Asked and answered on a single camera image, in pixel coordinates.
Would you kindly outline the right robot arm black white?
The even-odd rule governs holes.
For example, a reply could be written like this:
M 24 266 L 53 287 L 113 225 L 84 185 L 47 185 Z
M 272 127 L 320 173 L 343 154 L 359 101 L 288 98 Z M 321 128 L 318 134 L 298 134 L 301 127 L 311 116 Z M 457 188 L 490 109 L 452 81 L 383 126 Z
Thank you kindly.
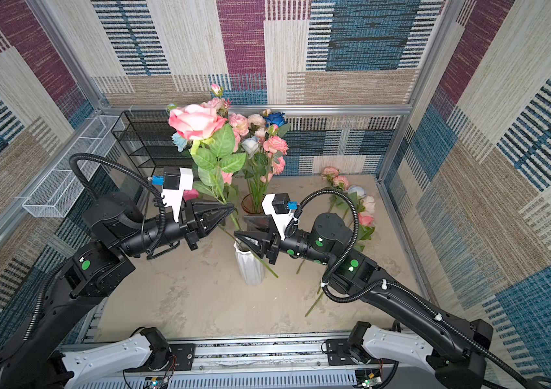
M 299 229 L 304 208 L 322 195 L 339 197 L 348 205 L 353 216 L 351 227 L 338 215 L 324 212 L 311 231 Z M 407 336 L 359 322 L 349 338 L 352 359 L 361 363 L 388 359 L 415 366 L 432 373 L 446 388 L 496 387 L 485 378 L 487 364 L 492 362 L 522 387 L 542 387 L 543 378 L 525 378 L 490 351 L 493 334 L 490 324 L 482 319 L 470 322 L 444 311 L 356 250 L 361 233 L 360 216 L 346 194 L 321 189 L 299 204 L 293 203 L 287 194 L 269 195 L 265 200 L 264 215 L 248 220 L 255 229 L 236 231 L 237 240 L 270 263 L 281 253 L 293 259 L 319 262 L 326 268 L 320 288 L 331 301 L 365 302 L 414 333 Z

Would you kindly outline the pink ribbed glass vase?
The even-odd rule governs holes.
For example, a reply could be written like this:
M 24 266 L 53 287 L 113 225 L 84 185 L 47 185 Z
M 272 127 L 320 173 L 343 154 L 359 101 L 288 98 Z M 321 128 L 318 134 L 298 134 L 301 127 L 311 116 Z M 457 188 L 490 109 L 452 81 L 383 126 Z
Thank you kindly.
M 243 216 L 244 222 L 246 222 L 248 231 L 267 231 L 269 227 L 269 221 L 267 216 L 262 210 L 261 206 L 254 205 L 254 198 L 251 194 L 247 194 L 241 201 L 241 207 L 246 213 Z

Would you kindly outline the pink tulip stem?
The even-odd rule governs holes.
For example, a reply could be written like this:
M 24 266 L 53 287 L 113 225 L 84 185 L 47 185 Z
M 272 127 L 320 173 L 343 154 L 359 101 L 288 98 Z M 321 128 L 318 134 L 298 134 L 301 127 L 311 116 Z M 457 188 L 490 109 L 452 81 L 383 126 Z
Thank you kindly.
M 266 175 L 261 176 L 259 179 L 262 183 L 268 184 L 273 177 L 273 173 L 267 173 Z

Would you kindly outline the white single rose stem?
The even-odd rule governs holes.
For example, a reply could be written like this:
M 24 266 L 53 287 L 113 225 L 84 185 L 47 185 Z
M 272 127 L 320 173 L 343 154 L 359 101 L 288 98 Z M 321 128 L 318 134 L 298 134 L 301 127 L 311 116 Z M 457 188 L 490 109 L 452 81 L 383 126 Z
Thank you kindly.
M 260 142 L 257 137 L 245 139 L 241 142 L 241 147 L 247 154 L 248 158 L 252 158 L 257 152 L 260 151 Z

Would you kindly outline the pink rose tall stem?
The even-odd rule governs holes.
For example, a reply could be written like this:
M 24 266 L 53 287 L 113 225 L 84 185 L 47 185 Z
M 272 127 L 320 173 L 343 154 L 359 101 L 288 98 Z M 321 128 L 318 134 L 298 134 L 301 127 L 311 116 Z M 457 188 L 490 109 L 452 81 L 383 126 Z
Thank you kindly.
M 222 171 L 221 176 L 223 178 L 224 184 L 231 186 L 231 184 L 233 183 L 233 173 L 226 173 Z

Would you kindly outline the pink cream rose stem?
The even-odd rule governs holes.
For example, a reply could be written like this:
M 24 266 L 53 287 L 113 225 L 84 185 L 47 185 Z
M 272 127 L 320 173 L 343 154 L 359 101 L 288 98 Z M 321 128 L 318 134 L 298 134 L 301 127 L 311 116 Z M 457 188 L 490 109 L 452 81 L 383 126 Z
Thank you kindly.
M 234 204 L 239 190 L 233 178 L 247 182 L 254 211 L 262 204 L 273 177 L 285 170 L 290 128 L 282 113 L 265 110 L 244 116 L 214 98 L 200 105 L 174 107 L 168 124 L 180 152 L 189 152 L 197 170 L 194 189 L 222 204 Z

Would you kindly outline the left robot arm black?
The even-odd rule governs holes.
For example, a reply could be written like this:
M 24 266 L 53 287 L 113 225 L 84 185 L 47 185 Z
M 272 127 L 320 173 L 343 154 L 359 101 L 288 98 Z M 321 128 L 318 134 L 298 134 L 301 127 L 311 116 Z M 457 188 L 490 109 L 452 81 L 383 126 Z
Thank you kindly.
M 115 371 L 168 370 L 174 357 L 154 327 L 84 354 L 62 353 L 58 348 L 75 325 L 134 271 L 133 259 L 141 255 L 155 259 L 180 242 L 195 249 L 234 211 L 231 204 L 181 199 L 167 212 L 160 190 L 139 173 L 104 157 L 76 153 L 69 164 L 84 187 L 90 183 L 79 167 L 83 160 L 134 179 L 153 195 L 159 213 L 147 219 L 127 194 L 90 191 L 93 204 L 83 219 L 94 238 L 50 271 L 32 313 L 0 348 L 0 388 L 76 388 Z

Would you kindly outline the blue rose stem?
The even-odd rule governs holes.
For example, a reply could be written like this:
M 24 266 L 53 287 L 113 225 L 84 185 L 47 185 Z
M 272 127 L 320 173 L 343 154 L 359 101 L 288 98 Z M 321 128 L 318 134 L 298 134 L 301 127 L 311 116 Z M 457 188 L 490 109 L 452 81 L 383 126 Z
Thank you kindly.
M 269 113 L 264 119 L 267 127 L 267 139 L 275 136 L 283 138 L 292 128 L 291 123 L 285 117 L 285 113 L 282 112 Z

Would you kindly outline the white ribbed ceramic vase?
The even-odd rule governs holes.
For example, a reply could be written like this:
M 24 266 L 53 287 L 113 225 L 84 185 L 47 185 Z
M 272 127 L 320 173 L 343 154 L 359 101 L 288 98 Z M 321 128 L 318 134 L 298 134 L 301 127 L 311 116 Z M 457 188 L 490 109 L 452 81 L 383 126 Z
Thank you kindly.
M 235 242 L 234 250 L 242 280 L 249 286 L 260 285 L 265 278 L 264 265 L 241 243 Z

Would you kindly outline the pink carnation spray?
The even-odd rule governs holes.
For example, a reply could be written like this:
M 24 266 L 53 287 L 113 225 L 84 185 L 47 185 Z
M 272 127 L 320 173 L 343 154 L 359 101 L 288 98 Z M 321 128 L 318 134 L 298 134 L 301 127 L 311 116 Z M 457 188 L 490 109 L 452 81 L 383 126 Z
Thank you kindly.
M 288 150 L 289 150 L 288 143 L 284 138 L 275 136 L 267 139 L 267 133 L 266 133 L 264 141 L 261 144 L 261 148 L 260 148 L 261 153 L 258 155 L 260 157 L 260 159 L 258 160 L 259 166 L 260 166 L 259 178 L 263 175 L 266 175 L 267 173 L 273 173 L 274 176 L 281 175 L 286 165 L 284 157 L 287 155 Z M 267 189 L 270 182 L 268 184 L 265 184 L 260 181 L 261 183 L 260 190 L 259 190 L 260 204 L 262 203 L 265 195 L 267 194 Z

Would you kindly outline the magenta rose stem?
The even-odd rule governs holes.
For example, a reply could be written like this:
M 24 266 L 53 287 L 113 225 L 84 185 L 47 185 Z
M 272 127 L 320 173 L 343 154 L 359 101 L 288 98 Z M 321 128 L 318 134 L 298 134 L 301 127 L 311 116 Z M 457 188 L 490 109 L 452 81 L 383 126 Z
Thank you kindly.
M 200 193 L 196 189 L 191 189 L 189 191 L 183 192 L 183 200 L 185 202 L 189 202 L 192 199 L 198 199 L 200 197 Z

